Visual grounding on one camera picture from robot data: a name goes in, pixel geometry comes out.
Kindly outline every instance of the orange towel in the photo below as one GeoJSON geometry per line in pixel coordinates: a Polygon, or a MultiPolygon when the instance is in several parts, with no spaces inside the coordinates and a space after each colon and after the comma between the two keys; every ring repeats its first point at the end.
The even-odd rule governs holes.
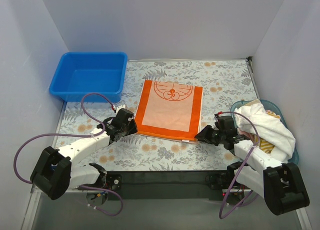
{"type": "Polygon", "coordinates": [[[195,140],[199,132],[203,88],[145,80],[135,114],[138,133],[195,140]]]}

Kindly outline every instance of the gray floor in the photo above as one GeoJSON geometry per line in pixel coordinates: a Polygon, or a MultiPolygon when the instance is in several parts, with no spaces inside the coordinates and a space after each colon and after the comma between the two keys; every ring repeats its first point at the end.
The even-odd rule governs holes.
{"type": "MultiPolygon", "coordinates": [[[[273,215],[262,198],[218,217],[220,203],[206,199],[125,200],[123,212],[109,217],[87,207],[84,193],[66,193],[52,201],[42,194],[33,229],[301,229],[297,213],[273,215]]],[[[118,201],[105,203],[115,211],[118,201]]]]}

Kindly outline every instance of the orange border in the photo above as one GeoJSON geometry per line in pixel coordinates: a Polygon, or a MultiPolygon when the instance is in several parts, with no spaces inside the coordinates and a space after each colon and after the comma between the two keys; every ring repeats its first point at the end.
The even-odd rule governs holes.
{"type": "Polygon", "coordinates": [[[138,134],[169,138],[169,139],[175,139],[175,140],[194,141],[195,135],[198,134],[198,130],[199,130],[203,88],[199,86],[194,87],[193,106],[192,106],[189,132],[185,132],[185,131],[168,130],[160,127],[142,125],[142,120],[144,118],[148,100],[149,100],[152,82],[153,82],[152,80],[144,81],[140,103],[135,115],[135,122],[138,128],[138,134]]]}

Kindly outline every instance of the white wall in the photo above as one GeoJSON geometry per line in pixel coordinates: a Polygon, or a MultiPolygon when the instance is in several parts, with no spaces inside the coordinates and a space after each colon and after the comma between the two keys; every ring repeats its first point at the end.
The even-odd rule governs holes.
{"type": "Polygon", "coordinates": [[[43,0],[70,51],[130,59],[244,58],[283,0],[43,0]]]}
{"type": "MultiPolygon", "coordinates": [[[[0,0],[0,12],[0,229],[20,229],[31,185],[14,175],[14,154],[30,137],[55,131],[62,102],[48,88],[67,48],[42,0],[0,0]]],[[[25,148],[18,161],[25,178],[51,143],[25,148]]]]}
{"type": "Polygon", "coordinates": [[[320,0],[284,0],[253,57],[262,99],[276,103],[296,137],[313,229],[320,229],[320,0]]]}

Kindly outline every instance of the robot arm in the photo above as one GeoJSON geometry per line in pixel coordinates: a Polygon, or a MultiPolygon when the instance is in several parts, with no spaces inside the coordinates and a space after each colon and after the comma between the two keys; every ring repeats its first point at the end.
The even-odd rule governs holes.
{"type": "MultiPolygon", "coordinates": [[[[102,134],[79,139],[58,149],[44,149],[31,174],[31,182],[52,200],[62,196],[68,188],[82,184],[105,186],[107,172],[103,167],[95,163],[81,167],[77,164],[93,152],[138,131],[134,114],[124,107],[125,105],[118,107],[115,117],[103,121],[105,132],[102,134]]],[[[101,132],[102,128],[101,124],[98,125],[91,135],[101,132]]]]}
{"type": "MultiPolygon", "coordinates": [[[[238,135],[231,116],[218,116],[215,125],[217,130],[208,125],[195,137],[209,144],[222,143],[227,150],[234,150],[233,154],[244,160],[253,142],[243,135],[238,135]]],[[[234,163],[228,166],[230,182],[240,165],[241,163],[234,163]]],[[[306,207],[310,203],[298,166],[292,162],[280,162],[259,147],[254,147],[247,160],[247,166],[242,168],[236,181],[263,197],[275,215],[306,207]]]]}

